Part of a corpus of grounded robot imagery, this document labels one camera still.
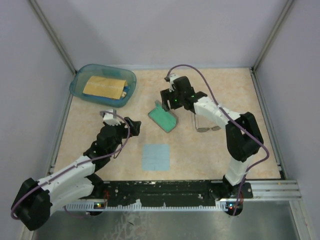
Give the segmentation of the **grey glasses case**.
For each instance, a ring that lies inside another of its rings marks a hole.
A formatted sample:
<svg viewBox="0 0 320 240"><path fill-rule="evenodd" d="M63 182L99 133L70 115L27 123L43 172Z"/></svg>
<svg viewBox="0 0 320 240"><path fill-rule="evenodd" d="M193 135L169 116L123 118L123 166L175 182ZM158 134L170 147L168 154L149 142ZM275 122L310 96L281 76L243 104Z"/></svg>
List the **grey glasses case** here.
<svg viewBox="0 0 320 240"><path fill-rule="evenodd" d="M154 102L155 107L148 113L148 117L159 126L164 132L170 133L178 124L178 117L171 111L165 111L162 103Z"/></svg>

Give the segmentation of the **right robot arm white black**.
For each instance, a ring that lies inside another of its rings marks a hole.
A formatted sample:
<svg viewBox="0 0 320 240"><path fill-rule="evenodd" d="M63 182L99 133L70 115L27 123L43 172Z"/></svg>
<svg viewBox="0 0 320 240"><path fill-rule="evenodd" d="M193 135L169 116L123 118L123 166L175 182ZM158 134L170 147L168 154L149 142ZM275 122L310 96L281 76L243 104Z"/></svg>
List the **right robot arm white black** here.
<svg viewBox="0 0 320 240"><path fill-rule="evenodd" d="M170 87L160 92L162 108L165 111L183 107L195 115L205 117L225 130L226 146L231 156L229 167L222 178L223 191L216 198L226 195L235 198L241 192L241 181L247 173L251 158L258 153L260 145L248 134L264 143L255 116L246 112L240 114L215 103L206 93L195 92L186 76L171 74L165 81Z"/></svg>

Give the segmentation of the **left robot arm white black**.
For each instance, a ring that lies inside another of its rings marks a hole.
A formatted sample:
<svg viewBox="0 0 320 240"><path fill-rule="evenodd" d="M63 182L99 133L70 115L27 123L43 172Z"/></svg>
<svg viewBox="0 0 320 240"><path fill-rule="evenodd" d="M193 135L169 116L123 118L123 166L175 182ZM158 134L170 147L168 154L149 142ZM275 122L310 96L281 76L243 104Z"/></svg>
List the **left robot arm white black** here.
<svg viewBox="0 0 320 240"><path fill-rule="evenodd" d="M129 117L104 126L82 156L63 169L38 180L26 179L12 203L11 218L20 220L30 231L43 226L57 210L84 197L101 197L103 180L96 172L116 158L129 138L140 134L141 121Z"/></svg>

